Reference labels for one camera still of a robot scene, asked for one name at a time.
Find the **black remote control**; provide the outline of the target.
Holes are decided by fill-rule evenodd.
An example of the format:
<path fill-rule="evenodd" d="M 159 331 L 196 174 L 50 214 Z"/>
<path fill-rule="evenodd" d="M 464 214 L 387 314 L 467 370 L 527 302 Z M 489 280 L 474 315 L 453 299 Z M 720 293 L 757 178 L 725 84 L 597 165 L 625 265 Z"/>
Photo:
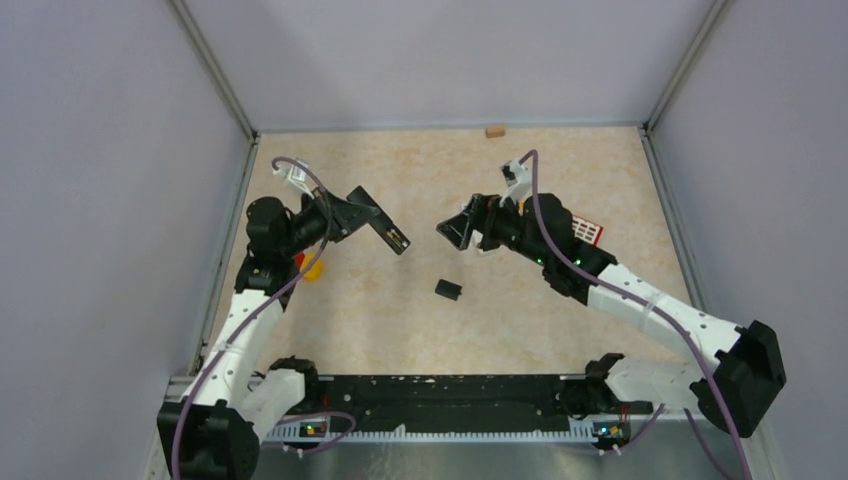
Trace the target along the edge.
<path fill-rule="evenodd" d="M 377 215 L 369 220 L 371 228 L 396 255 L 403 255 L 407 251 L 411 245 L 409 238 L 364 187 L 357 186 L 346 196 L 346 199 L 353 203 L 376 208 Z"/>

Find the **black battery cover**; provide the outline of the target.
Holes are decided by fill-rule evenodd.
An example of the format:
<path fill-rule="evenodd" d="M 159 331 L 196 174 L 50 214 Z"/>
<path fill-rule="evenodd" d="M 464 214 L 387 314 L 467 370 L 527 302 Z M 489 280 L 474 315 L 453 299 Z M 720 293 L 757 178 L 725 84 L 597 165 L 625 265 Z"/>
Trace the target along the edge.
<path fill-rule="evenodd" d="M 462 294 L 462 286 L 445 279 L 439 279 L 434 292 L 436 295 L 457 301 Z"/>

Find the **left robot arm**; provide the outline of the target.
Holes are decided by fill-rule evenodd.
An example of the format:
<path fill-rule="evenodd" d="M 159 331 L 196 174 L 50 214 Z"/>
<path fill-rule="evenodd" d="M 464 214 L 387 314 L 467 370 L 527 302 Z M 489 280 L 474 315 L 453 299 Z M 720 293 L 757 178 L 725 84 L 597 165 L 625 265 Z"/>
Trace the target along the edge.
<path fill-rule="evenodd" d="M 320 386 L 282 368 L 250 384 L 272 327 L 282 318 L 306 269 L 295 261 L 312 246 L 324 250 L 379 216 L 376 205 L 315 189 L 292 212 L 271 196 L 246 210 L 248 246 L 236 276 L 219 339 L 190 386 L 162 404 L 157 428 L 174 479 L 249 479 L 263 440 L 290 410 L 308 413 Z"/>

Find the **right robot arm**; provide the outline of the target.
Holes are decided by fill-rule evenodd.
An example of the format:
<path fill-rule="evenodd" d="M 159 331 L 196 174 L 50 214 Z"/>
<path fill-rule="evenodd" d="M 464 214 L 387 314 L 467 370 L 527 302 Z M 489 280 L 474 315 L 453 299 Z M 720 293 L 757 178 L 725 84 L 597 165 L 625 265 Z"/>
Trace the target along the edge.
<path fill-rule="evenodd" d="M 485 251 L 507 248 L 542 268 L 558 294 L 610 313 L 691 361 L 678 372 L 621 358 L 586 385 L 589 404 L 612 412 L 624 401 L 695 408 L 716 428 L 751 437 L 787 382 L 778 336 L 711 316 L 652 286 L 616 257 L 576 236 L 573 215 L 553 194 L 517 204 L 473 195 L 437 232 L 466 250 L 474 234 Z"/>

